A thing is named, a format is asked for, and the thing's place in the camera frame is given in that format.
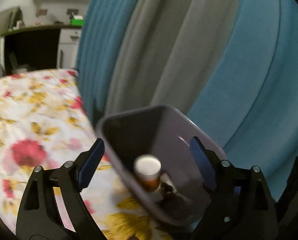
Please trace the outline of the amber bottle with white cap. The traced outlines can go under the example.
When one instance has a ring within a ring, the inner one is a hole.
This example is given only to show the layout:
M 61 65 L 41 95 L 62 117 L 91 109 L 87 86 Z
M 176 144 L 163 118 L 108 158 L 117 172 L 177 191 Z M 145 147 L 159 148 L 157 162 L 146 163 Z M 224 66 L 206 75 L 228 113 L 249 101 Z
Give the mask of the amber bottle with white cap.
M 134 174 L 148 192 L 156 191 L 160 186 L 161 162 L 150 154 L 137 157 L 134 161 Z

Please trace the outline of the purple plastic trash bin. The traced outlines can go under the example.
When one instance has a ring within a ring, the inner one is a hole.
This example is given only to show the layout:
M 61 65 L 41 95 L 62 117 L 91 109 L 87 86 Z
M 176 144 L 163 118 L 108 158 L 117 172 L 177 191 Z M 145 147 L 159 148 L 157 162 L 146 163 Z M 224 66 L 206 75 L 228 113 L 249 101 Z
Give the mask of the purple plastic trash bin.
M 198 137 L 204 147 L 220 159 L 225 152 L 207 134 L 176 108 L 167 105 L 144 107 L 106 115 L 96 125 L 97 136 L 125 186 L 157 220 L 187 227 L 200 219 L 210 202 L 203 177 L 190 152 L 190 140 Z M 135 159 L 150 154 L 169 175 L 177 200 L 147 192 L 134 172 Z

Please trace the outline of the floral bed sheet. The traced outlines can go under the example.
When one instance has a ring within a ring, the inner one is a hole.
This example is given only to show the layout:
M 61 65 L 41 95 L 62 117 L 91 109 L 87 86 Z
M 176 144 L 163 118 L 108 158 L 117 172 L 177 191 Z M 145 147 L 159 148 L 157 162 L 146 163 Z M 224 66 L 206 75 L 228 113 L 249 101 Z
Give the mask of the floral bed sheet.
M 90 149 L 96 136 L 74 70 L 43 70 L 0 78 L 0 217 L 16 229 L 18 208 L 36 166 L 58 168 Z M 108 239 L 169 239 L 103 157 L 84 203 Z

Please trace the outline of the blue and grey curtain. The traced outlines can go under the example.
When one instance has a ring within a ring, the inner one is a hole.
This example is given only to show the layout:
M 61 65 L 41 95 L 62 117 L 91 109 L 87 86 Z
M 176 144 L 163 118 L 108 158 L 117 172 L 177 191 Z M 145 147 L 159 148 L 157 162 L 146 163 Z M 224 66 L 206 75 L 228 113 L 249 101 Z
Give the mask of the blue and grey curtain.
M 298 0 L 91 0 L 77 69 L 93 125 L 171 105 L 282 195 L 298 157 Z

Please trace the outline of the white drawer cabinet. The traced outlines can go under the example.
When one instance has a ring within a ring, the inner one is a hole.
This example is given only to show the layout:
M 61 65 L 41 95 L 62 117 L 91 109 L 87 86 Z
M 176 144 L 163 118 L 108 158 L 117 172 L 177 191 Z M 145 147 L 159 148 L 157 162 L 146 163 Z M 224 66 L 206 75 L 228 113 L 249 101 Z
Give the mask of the white drawer cabinet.
M 61 29 L 58 44 L 57 68 L 75 69 L 81 29 Z

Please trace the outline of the green and white box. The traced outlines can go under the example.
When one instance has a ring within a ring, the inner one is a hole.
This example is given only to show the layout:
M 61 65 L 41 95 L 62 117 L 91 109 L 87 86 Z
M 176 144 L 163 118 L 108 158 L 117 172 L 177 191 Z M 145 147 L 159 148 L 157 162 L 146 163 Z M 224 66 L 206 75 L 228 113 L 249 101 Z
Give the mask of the green and white box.
M 70 24 L 72 26 L 80 26 L 84 25 L 84 17 L 80 15 L 73 15 L 70 19 Z

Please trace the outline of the dark desk with white frame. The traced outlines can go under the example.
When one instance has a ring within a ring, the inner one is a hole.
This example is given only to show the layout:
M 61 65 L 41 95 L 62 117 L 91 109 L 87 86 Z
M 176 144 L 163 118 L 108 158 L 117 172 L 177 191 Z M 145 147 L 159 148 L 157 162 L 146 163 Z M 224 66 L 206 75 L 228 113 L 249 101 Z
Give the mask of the dark desk with white frame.
M 41 25 L 10 30 L 0 38 L 0 62 L 6 74 L 19 70 L 57 69 L 61 29 L 82 29 L 65 24 Z

